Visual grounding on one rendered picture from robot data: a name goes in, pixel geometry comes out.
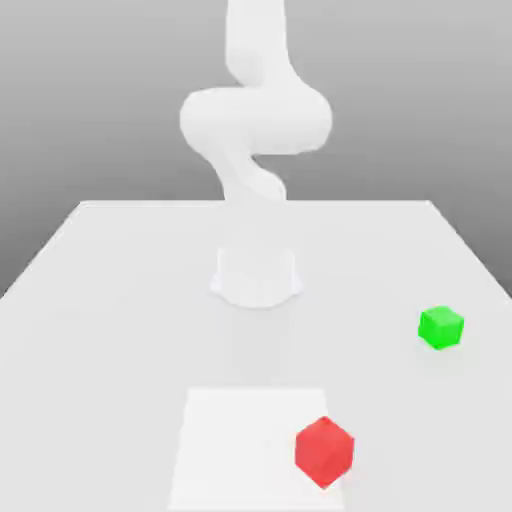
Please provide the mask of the small green cube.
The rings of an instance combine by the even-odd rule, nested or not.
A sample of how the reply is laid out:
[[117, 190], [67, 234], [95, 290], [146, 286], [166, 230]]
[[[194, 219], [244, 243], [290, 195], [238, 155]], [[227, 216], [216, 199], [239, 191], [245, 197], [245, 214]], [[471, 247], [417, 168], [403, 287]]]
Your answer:
[[418, 335], [431, 348], [442, 350], [460, 343], [464, 318], [447, 306], [435, 306], [420, 315]]

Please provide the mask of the small red cube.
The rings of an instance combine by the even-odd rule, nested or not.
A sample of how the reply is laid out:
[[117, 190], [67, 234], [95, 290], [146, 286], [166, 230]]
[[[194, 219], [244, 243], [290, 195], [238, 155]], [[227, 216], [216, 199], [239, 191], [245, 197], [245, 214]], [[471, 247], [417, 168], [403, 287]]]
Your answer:
[[355, 438], [327, 416], [295, 437], [296, 466], [321, 489], [328, 488], [353, 464]]

